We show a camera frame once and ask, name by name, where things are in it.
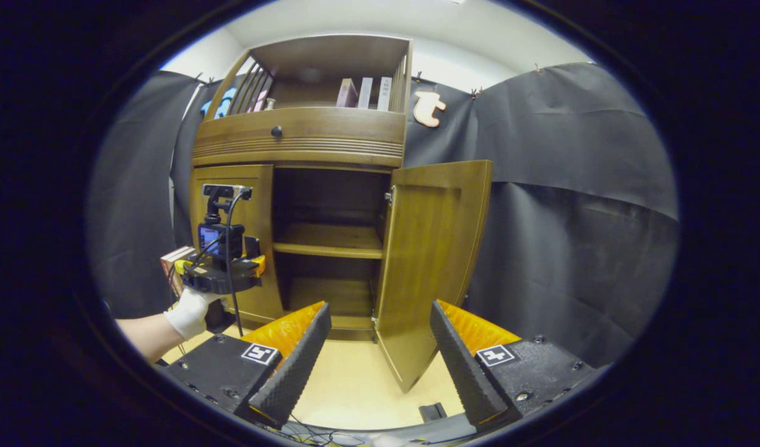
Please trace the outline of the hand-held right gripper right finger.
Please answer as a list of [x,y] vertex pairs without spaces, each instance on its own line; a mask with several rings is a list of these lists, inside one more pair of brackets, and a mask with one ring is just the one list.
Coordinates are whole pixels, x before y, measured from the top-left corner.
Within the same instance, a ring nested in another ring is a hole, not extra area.
[[429,325],[468,422],[485,433],[555,405],[598,370],[544,336],[522,338],[435,300]]

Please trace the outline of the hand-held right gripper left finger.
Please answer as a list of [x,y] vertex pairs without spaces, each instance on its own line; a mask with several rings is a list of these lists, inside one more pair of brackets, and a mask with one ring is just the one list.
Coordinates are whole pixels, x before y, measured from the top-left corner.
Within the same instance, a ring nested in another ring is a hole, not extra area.
[[215,335],[163,368],[198,400],[280,430],[295,409],[331,330],[328,302],[316,302],[249,334]]

